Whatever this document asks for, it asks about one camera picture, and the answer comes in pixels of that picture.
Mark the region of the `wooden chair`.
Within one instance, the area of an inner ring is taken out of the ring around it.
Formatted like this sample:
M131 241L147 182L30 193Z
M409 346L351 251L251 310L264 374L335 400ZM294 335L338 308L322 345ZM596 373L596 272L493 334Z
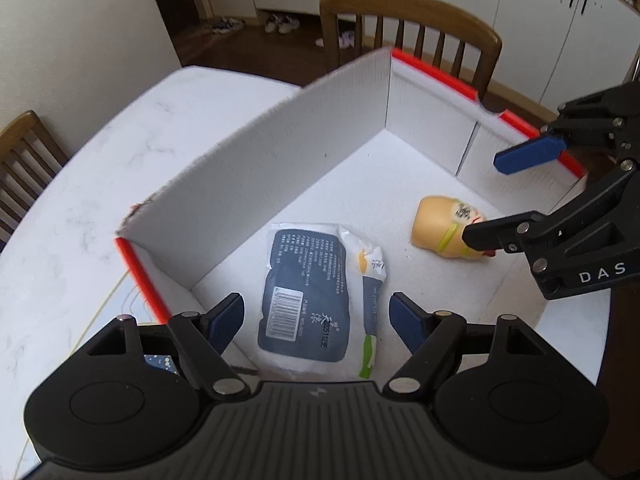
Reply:
M69 160L33 110L1 131L1 249Z
M373 47L383 47L384 24L387 20L397 22L394 47L404 48L407 25L418 28L413 57L417 60L424 53L426 32L438 32L432 65L442 66L446 40L454 38L458 42L449 75L461 75L465 49L472 47L480 52L471 87L483 99L494 74L502 50L502 40L488 24L475 15L440 0L320 0L319 15L322 26L322 40L326 70L331 73L342 65L340 40L338 39L338 18L352 15L355 18L355 55L362 55L364 20L375 19Z

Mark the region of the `wooden chair far side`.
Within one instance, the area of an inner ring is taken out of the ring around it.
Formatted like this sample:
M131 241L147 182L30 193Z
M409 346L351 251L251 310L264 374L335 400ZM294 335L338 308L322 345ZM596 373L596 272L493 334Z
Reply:
M362 55L364 20L375 19L373 47L383 47L384 24L387 20L397 22L394 47L404 48L407 25L418 28L413 57L417 60L424 53L426 32L438 32L432 65L442 66L446 40L454 38L458 42L449 75L461 75L465 49L472 47L480 52L471 87L483 99L494 74L502 50L502 40L488 24L475 15L440 0L320 0L319 15L322 26L322 40L326 70L331 73L342 65L340 40L338 39L338 18L352 15L355 18L355 55Z

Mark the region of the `white navy tissue pack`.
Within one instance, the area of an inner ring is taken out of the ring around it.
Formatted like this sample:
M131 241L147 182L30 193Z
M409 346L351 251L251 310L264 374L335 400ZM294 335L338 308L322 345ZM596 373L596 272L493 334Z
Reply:
M275 223L269 236L259 366L294 382L369 379L386 281L381 246L340 224Z

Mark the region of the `wooden chair left side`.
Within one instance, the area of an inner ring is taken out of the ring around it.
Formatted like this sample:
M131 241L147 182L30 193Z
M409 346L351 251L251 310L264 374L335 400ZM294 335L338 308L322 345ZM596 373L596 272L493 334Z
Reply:
M69 160L33 110L1 131L1 249Z

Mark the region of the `yellow cartoon head toy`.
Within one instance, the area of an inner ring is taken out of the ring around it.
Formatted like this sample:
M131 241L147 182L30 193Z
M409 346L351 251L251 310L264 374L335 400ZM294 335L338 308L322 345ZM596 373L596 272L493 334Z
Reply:
M483 222L484 214L468 203L447 196L425 196L420 200L411 230L414 247L447 259L477 260L493 257L493 249L478 252L462 240L466 226Z

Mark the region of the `red white cardboard box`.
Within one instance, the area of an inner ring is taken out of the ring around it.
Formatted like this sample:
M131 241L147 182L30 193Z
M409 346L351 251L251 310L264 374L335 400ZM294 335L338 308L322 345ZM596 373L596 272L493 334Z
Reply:
M256 332L275 223L340 224L381 246L386 281L369 379L407 354L388 322L393 292L471 322L547 304L518 252L447 259L410 242L425 196L457 198L488 219L555 209L582 185L567 156L505 176L495 154L537 130L485 110L474 90L399 51L345 65L219 142L122 222L117 244L160 322L238 292L234 344L264 377Z

